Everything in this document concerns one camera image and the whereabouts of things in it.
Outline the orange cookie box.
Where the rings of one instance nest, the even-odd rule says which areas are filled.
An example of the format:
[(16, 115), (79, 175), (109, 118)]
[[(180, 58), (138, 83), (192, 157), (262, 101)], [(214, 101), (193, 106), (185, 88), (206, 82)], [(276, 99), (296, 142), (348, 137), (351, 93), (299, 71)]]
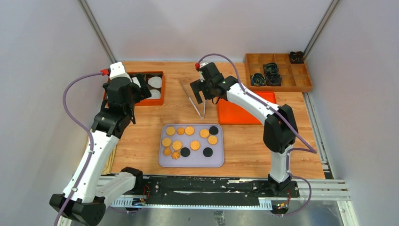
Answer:
[(161, 71), (128, 73), (122, 68), (111, 68), (103, 87), (103, 108), (121, 110), (164, 103), (165, 76)]

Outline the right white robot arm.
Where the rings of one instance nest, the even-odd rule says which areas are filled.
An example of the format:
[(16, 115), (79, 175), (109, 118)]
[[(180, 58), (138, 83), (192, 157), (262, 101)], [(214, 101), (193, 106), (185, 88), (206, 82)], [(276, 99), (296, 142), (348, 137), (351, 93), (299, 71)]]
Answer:
[(271, 151), (269, 191), (282, 196), (291, 182), (288, 151), (295, 142), (297, 126), (288, 105), (270, 103), (247, 89), (237, 78), (224, 77), (215, 63), (196, 63), (200, 78), (190, 83), (198, 104), (215, 97), (231, 102), (254, 116), (263, 125), (263, 142)]

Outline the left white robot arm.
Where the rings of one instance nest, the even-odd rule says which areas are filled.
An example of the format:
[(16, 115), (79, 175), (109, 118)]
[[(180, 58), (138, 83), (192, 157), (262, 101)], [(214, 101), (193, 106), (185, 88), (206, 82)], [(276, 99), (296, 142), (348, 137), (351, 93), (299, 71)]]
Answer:
[(94, 117), (88, 134), (88, 145), (68, 185), (62, 193), (51, 196), (49, 204), (57, 211), (54, 224), (61, 218), (96, 226), (106, 209), (121, 195), (130, 191), (140, 194), (145, 188), (143, 173), (125, 167), (114, 179), (98, 187), (107, 159), (129, 124), (135, 124), (135, 105), (151, 93), (141, 74), (134, 81), (122, 62), (113, 63), (100, 72), (109, 80), (103, 85), (107, 98)]

